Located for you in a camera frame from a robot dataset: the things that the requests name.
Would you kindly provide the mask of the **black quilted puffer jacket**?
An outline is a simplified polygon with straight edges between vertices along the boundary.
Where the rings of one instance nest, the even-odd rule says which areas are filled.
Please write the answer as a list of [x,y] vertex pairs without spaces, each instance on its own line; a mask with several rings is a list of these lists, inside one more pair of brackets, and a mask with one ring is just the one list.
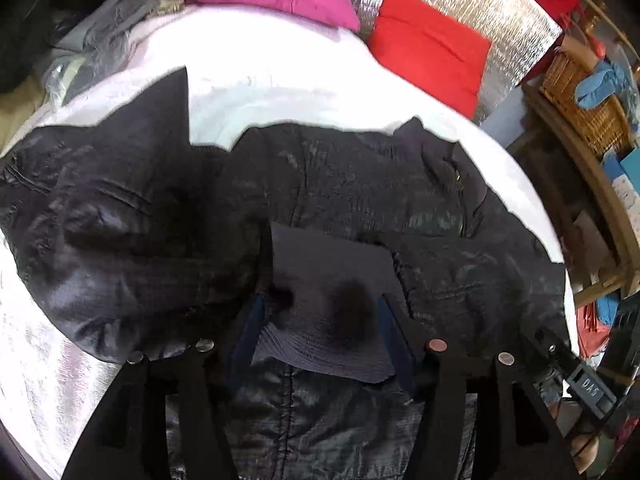
[[1,162],[1,229],[48,320],[122,368],[221,340],[267,303],[224,407],[243,479],[399,479],[422,406],[378,331],[386,296],[469,358],[514,354],[561,387],[524,333],[568,335],[565,271],[457,143],[277,124],[230,151],[189,141],[177,70],[92,127],[49,126]]

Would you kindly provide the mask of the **black device at right edge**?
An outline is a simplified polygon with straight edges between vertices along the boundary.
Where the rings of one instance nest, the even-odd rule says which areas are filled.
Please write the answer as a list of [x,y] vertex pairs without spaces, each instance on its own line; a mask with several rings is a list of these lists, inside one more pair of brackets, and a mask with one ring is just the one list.
[[580,406],[578,419],[565,436],[567,443],[585,439],[572,452],[574,458],[581,456],[600,434],[614,434],[629,417],[639,414],[629,400],[639,385],[638,328],[616,323],[596,368],[575,356],[548,328],[536,330],[533,344],[566,382],[570,400]]

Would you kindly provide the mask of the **wooden side table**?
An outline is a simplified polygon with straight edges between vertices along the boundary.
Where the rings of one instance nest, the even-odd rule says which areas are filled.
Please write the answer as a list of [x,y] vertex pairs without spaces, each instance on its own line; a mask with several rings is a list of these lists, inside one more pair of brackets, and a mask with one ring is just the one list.
[[534,84],[522,87],[524,133],[508,152],[539,194],[570,271],[578,308],[639,290],[639,242],[600,162]]

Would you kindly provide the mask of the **light blue cloth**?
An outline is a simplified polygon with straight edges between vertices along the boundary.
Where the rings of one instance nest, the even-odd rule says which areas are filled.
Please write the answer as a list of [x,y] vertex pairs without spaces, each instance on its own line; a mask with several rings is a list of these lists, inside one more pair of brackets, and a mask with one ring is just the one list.
[[623,94],[631,83],[622,66],[601,60],[594,72],[576,86],[574,101],[583,110],[593,110],[610,96]]

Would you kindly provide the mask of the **red pillow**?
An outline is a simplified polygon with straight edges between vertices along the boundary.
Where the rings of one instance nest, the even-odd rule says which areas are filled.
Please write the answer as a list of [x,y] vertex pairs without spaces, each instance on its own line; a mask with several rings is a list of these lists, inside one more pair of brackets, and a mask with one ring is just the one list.
[[491,41],[422,0],[383,0],[367,45],[390,72],[473,118]]

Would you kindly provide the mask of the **white textured bed blanket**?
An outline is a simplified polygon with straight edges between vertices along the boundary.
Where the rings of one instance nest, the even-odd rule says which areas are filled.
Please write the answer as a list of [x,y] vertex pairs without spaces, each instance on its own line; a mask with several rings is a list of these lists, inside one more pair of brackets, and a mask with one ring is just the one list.
[[[469,119],[383,68],[352,32],[250,6],[190,6],[131,33],[122,72],[63,107],[46,104],[21,126],[93,125],[165,74],[189,75],[191,139],[230,148],[249,126],[294,120],[392,132],[411,117],[468,152],[487,183],[562,258],[548,214],[506,150]],[[29,297],[1,256],[1,419],[36,469],[58,478],[116,374],[81,351]]]

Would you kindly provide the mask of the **grey garment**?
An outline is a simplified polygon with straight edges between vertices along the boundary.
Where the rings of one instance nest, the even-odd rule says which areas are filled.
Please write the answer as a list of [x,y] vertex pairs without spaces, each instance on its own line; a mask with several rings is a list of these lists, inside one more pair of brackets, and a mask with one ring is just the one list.
[[130,55],[131,29],[160,10],[163,0],[105,0],[55,42],[36,73],[55,107],[62,107],[119,72]]

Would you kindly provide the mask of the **silver foil insulation board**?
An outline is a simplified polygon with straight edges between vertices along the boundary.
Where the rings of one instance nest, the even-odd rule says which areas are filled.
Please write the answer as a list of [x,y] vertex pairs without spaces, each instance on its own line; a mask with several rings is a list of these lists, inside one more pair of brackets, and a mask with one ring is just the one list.
[[[352,0],[368,38],[383,0]],[[561,27],[535,0],[422,0],[491,41],[474,122],[479,125],[542,59]]]

